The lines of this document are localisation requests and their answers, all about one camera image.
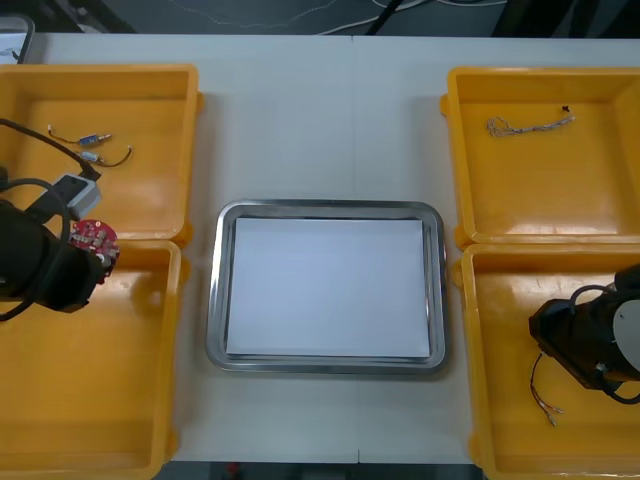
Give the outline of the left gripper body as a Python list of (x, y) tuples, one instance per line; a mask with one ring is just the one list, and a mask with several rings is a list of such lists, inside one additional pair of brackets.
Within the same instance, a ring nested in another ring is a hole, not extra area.
[(47, 307), (72, 313), (84, 308), (95, 289), (93, 253), (62, 242), (49, 240), (47, 257)]

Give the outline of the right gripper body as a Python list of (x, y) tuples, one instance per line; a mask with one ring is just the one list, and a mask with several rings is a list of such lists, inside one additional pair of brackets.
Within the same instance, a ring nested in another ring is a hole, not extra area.
[(590, 302), (574, 305), (568, 299), (549, 300), (529, 318), (529, 332), (540, 350), (582, 387), (601, 389), (595, 370), (608, 345), (608, 333), (596, 320)]

